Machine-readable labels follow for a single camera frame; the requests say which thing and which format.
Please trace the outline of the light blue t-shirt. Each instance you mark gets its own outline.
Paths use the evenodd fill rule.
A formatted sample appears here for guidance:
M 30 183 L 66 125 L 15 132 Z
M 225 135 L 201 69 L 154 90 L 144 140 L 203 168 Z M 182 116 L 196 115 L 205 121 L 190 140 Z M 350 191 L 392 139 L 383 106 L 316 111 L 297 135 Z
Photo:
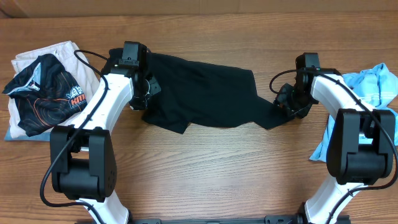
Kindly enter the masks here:
M 380 63 L 372 69 L 362 70 L 359 73 L 346 73 L 343 75 L 343 80 L 361 100 L 378 110 L 389 110 L 394 116 L 397 116 L 397 112 L 388 107 L 397 97 L 397 77 L 389 71 L 385 63 Z M 326 161 L 334 125 L 335 120 L 329 116 L 323 139 L 309 157 L 311 161 Z

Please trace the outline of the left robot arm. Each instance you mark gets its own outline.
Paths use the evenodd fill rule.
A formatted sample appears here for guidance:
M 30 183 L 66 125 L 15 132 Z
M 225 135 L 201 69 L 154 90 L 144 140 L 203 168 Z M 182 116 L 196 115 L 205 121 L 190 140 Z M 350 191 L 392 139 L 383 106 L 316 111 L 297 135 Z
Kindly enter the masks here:
M 117 165 L 111 133 L 123 108 L 145 110 L 160 86 L 148 71 L 149 49 L 126 41 L 120 57 L 109 58 L 109 70 L 101 72 L 100 86 L 86 108 L 66 126 L 50 133 L 51 165 L 40 185 L 40 198 L 49 207 L 45 185 L 64 194 L 63 207 L 82 206 L 93 223 L 132 223 L 132 215 L 115 191 Z

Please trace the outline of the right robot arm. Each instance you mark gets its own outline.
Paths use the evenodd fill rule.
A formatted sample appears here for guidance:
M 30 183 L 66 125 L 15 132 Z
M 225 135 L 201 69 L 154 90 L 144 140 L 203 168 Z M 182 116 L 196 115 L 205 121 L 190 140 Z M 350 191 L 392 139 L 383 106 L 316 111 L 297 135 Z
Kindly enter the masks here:
M 389 110 L 365 103 L 335 68 L 321 68 L 318 54 L 295 59 L 295 84 L 276 92 L 275 105 L 289 118 L 304 118 L 322 104 L 335 120 L 326 167 L 328 175 L 295 215 L 267 215 L 265 223 L 350 223 L 341 211 L 361 191 L 381 190 L 397 180 L 396 119 Z

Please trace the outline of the black t-shirt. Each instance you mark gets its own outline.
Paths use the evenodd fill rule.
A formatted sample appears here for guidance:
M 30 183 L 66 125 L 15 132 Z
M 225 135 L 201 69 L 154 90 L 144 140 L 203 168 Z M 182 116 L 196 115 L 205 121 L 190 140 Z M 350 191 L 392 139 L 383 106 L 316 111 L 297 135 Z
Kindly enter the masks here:
M 188 125 L 235 128 L 255 122 L 265 129 L 289 121 L 284 111 L 257 94 L 253 72 L 151 53 L 148 71 L 160 86 L 142 120 L 182 134 Z

